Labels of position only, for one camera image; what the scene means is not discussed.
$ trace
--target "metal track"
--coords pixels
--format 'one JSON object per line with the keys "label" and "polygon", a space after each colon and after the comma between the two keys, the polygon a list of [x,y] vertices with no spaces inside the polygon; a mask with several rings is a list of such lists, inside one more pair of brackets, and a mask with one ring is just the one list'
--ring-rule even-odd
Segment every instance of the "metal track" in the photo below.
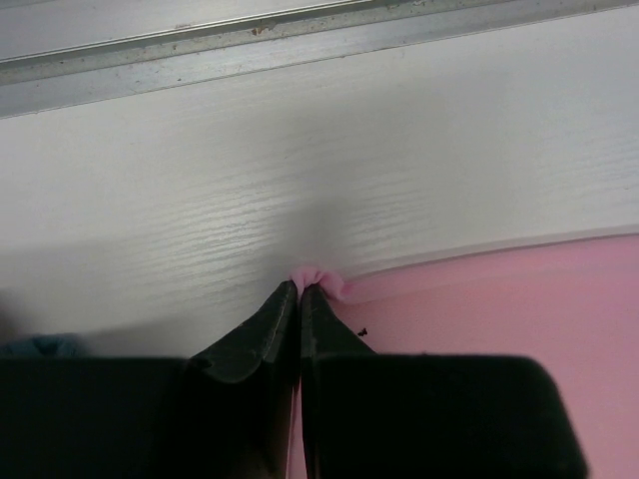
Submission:
{"label": "metal track", "polygon": [[639,0],[363,0],[0,62],[0,118]]}

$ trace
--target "white surface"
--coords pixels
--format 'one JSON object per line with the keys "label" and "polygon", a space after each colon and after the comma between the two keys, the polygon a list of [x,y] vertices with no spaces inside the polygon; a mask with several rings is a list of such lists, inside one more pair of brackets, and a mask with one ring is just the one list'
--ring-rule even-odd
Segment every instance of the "white surface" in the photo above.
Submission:
{"label": "white surface", "polygon": [[25,2],[0,9],[0,60],[348,1],[350,0]]}
{"label": "white surface", "polygon": [[190,354],[301,262],[639,233],[637,24],[632,7],[2,120],[16,327]]}

